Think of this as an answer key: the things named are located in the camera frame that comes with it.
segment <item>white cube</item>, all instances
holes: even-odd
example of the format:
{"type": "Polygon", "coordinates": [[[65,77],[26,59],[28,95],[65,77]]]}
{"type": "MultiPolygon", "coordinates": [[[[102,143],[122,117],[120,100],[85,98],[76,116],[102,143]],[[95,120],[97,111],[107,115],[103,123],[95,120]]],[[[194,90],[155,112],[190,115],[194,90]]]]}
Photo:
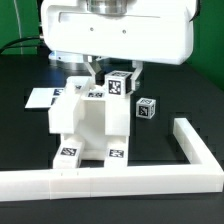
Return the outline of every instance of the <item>white cube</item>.
{"type": "Polygon", "coordinates": [[[125,144],[109,144],[104,159],[105,168],[127,167],[128,149],[125,144]]]}
{"type": "Polygon", "coordinates": [[[113,71],[105,75],[105,86],[107,96],[125,97],[131,92],[132,72],[113,71]]]}
{"type": "Polygon", "coordinates": [[[82,143],[61,144],[53,160],[53,169],[73,169],[79,167],[82,143]]]}
{"type": "Polygon", "coordinates": [[[141,98],[136,103],[136,117],[151,119],[155,115],[156,100],[141,98]]]}

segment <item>white platform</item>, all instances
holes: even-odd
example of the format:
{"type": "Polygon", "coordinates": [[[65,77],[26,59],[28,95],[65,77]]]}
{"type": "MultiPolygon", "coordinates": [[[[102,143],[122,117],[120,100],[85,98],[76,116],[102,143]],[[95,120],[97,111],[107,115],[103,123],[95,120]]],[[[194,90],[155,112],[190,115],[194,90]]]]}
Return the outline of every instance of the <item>white platform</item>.
{"type": "Polygon", "coordinates": [[[185,118],[174,135],[191,164],[0,173],[0,201],[222,192],[224,173],[185,118]]]}

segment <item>white card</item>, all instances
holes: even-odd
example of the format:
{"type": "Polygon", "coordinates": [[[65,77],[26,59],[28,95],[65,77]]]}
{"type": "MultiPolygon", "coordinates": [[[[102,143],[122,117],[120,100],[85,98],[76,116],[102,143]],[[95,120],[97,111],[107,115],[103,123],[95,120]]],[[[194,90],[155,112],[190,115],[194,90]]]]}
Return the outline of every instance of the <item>white card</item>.
{"type": "Polygon", "coordinates": [[[25,108],[50,108],[63,90],[64,88],[34,88],[25,108]]]}

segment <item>marker cube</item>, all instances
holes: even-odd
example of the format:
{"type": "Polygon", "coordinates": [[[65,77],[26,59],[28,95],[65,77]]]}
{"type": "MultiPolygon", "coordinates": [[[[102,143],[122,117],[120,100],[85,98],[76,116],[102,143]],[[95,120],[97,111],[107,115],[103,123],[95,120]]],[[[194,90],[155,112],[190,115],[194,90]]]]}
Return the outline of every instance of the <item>marker cube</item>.
{"type": "Polygon", "coordinates": [[[131,92],[132,72],[113,71],[105,75],[106,95],[125,97],[131,92]]]}
{"type": "Polygon", "coordinates": [[[136,117],[151,119],[155,115],[156,100],[141,98],[136,103],[136,117]]]}
{"type": "Polygon", "coordinates": [[[53,160],[53,169],[73,169],[79,167],[82,143],[61,144],[53,160]]]}

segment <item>black tabletop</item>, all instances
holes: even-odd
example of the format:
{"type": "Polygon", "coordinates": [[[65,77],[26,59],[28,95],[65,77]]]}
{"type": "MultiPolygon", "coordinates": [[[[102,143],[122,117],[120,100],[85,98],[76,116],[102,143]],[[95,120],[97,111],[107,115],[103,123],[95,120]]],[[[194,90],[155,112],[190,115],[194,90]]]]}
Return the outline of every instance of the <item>black tabletop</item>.
{"type": "MultiPolygon", "coordinates": [[[[131,70],[112,61],[104,70],[131,70]]],[[[59,138],[47,110],[25,110],[34,87],[64,87],[71,73],[38,56],[0,57],[0,171],[49,169],[59,138]]],[[[172,135],[186,117],[224,168],[224,93],[189,65],[144,64],[132,95],[129,165],[188,163],[172,135]],[[141,97],[156,99],[151,120],[135,117],[141,97]]],[[[85,163],[82,166],[101,166],[85,163]]],[[[1,202],[0,223],[224,223],[224,194],[177,194],[1,202]]]]}

